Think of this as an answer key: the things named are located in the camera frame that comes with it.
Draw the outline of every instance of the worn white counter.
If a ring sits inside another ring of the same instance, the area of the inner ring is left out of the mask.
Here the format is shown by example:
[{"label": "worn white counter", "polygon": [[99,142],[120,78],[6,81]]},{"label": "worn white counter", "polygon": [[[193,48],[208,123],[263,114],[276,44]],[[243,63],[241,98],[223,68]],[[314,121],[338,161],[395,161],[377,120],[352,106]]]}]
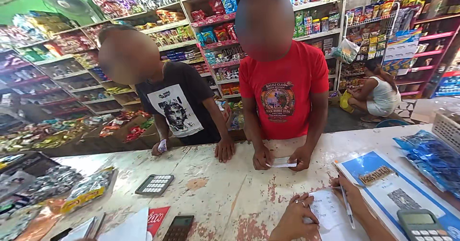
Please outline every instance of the worn white counter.
[{"label": "worn white counter", "polygon": [[[162,240],[178,214],[195,215],[189,241],[266,240],[294,194],[330,185],[330,180],[337,177],[332,162],[340,156],[374,150],[417,175],[410,164],[400,158],[403,152],[392,138],[431,127],[431,124],[395,126],[323,134],[310,168],[298,173],[288,168],[256,171],[252,164],[253,146],[248,142],[237,144],[235,156],[225,164],[214,158],[214,144],[180,147],[160,157],[152,157],[150,150],[140,150],[57,158],[59,163],[86,175],[108,166],[115,166],[119,172],[111,194],[63,218],[43,240],[106,212],[102,233],[146,206],[171,206],[154,241]],[[286,157],[302,145],[304,139],[272,140],[266,144],[276,157]],[[136,195],[136,188],[150,174],[173,174],[175,179],[161,197]]]}]

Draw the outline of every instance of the calculator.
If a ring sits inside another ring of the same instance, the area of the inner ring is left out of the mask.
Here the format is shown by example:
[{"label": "calculator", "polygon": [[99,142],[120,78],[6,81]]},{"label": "calculator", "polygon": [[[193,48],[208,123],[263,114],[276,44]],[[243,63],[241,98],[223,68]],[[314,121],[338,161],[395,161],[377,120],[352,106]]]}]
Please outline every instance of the calculator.
[{"label": "calculator", "polygon": [[410,241],[453,241],[429,210],[411,209],[397,212],[399,224]]},{"label": "calculator", "polygon": [[138,195],[160,196],[173,181],[174,175],[149,175],[141,186],[135,191]]},{"label": "calculator", "polygon": [[194,216],[175,216],[163,241],[185,241],[192,227]]}]

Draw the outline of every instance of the yellow plastic bag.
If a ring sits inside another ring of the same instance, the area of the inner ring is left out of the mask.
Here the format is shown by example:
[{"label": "yellow plastic bag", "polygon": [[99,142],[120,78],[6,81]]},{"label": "yellow plastic bag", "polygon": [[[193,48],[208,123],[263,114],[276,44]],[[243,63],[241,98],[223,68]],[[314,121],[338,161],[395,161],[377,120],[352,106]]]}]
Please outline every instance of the yellow plastic bag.
[{"label": "yellow plastic bag", "polygon": [[343,95],[340,97],[340,107],[349,112],[350,114],[353,113],[355,110],[351,105],[348,104],[348,99],[353,97],[348,91],[345,91]]}]

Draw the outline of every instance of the qr code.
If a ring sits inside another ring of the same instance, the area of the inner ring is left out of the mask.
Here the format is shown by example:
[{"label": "qr code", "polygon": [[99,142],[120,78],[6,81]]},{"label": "qr code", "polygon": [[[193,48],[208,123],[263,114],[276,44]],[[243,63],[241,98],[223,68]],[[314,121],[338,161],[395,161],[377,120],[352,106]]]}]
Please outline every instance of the qr code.
[{"label": "qr code", "polygon": [[387,195],[402,210],[404,210],[404,209],[406,209],[406,210],[409,210],[409,209],[422,209],[422,207],[417,202],[415,202],[411,197],[409,197],[401,189],[398,189],[396,191],[392,191]]}]

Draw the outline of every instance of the plastic basket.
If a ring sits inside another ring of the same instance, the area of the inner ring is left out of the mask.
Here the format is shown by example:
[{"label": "plastic basket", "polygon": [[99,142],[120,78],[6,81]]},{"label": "plastic basket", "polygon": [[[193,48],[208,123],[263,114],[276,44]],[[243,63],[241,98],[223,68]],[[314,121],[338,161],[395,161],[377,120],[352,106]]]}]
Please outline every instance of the plastic basket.
[{"label": "plastic basket", "polygon": [[436,112],[431,131],[460,153],[460,124]]}]

